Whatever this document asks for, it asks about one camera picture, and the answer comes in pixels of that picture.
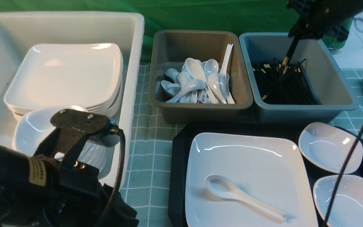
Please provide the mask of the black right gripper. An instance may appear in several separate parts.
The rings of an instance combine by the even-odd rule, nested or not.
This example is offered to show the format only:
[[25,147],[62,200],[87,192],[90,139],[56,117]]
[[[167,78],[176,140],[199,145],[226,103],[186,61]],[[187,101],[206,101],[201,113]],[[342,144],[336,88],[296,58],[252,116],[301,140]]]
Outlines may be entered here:
[[330,36],[346,40],[349,30],[343,23],[363,12],[363,0],[289,0],[287,8],[299,14],[288,37],[319,40]]

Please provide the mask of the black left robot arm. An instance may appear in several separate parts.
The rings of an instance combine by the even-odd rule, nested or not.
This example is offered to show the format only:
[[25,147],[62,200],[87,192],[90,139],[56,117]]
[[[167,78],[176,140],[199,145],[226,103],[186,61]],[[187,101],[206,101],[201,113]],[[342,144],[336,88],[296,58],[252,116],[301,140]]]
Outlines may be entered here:
[[0,145],[0,227],[94,227],[113,188],[97,168],[28,157]]

